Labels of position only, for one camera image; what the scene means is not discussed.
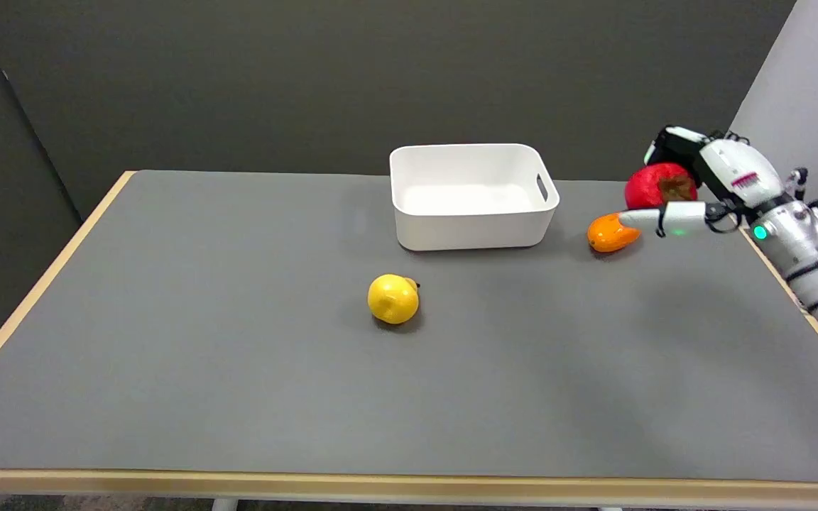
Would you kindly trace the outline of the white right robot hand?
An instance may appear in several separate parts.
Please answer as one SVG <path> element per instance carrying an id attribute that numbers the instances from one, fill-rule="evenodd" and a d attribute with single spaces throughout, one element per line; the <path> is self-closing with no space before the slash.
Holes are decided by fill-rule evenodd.
<path id="1" fill-rule="evenodd" d="M 770 162 L 746 137 L 731 131 L 704 135 L 666 126 L 650 143 L 645 164 L 679 165 L 696 187 L 707 187 L 715 198 L 713 202 L 668 200 L 662 206 L 630 208 L 618 214 L 628 229 L 658 237 L 704 230 L 733 232 L 744 220 L 754 222 L 792 201 Z"/>

